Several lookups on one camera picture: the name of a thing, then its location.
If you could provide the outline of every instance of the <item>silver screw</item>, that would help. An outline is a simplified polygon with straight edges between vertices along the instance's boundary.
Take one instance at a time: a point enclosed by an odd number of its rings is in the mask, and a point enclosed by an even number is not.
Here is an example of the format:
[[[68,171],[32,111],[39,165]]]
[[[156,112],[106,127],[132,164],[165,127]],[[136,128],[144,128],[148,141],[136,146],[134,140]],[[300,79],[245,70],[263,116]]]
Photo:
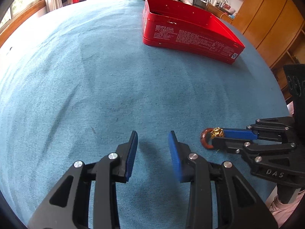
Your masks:
[[[232,167],[232,163],[229,161],[224,162],[224,167],[226,168],[231,168]]]
[[[110,153],[110,154],[108,155],[108,158],[109,158],[109,159],[116,159],[116,158],[117,158],[117,154],[116,154],[115,152]]]
[[[79,168],[79,167],[82,167],[83,166],[83,162],[82,161],[76,161],[75,163],[74,163],[74,167],[75,168]]]
[[[197,159],[197,158],[198,158],[198,155],[197,155],[196,153],[190,153],[190,154],[189,154],[189,159],[195,160],[195,159]]]
[[[260,162],[260,161],[262,160],[262,157],[261,157],[261,156],[256,157],[254,160],[255,160],[255,162],[257,162],[257,163],[258,163],[258,162]]]

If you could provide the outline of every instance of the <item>wooden wardrobe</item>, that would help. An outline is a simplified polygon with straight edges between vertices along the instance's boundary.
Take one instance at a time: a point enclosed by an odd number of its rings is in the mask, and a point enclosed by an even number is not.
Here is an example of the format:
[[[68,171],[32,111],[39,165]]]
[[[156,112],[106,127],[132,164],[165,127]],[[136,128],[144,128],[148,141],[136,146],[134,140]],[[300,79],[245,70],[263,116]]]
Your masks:
[[[304,18],[292,0],[244,0],[231,23],[257,49],[289,101],[285,64],[305,64]]]

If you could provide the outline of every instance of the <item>white label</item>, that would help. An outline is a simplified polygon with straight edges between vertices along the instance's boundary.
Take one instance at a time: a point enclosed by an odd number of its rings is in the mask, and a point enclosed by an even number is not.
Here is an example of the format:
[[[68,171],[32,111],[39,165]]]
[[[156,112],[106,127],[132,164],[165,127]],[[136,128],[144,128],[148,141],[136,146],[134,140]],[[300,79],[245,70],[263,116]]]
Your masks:
[[[237,58],[237,56],[238,56],[238,54],[237,53],[234,53],[233,55],[232,55],[232,59],[236,59]]]

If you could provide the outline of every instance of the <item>window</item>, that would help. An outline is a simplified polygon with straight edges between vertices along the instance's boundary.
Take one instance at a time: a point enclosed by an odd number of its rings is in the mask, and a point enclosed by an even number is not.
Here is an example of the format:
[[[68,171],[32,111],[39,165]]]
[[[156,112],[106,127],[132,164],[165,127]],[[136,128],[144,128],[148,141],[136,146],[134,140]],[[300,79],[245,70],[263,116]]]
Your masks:
[[[3,29],[3,27],[5,27],[4,25],[8,25],[10,20],[13,19],[18,13],[33,5],[35,2],[37,2],[37,0],[14,0],[0,22],[0,31]]]

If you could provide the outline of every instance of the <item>wooden window sill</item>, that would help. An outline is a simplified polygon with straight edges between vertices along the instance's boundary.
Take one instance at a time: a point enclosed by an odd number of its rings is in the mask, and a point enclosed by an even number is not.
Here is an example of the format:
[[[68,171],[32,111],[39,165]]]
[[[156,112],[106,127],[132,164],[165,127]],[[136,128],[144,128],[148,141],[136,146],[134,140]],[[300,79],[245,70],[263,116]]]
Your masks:
[[[27,19],[29,19],[37,11],[41,10],[46,6],[45,0],[40,0],[34,5],[28,7],[24,11],[20,12],[16,17],[14,17],[7,27],[0,33],[0,47],[6,42],[6,40],[12,35],[12,33]]]

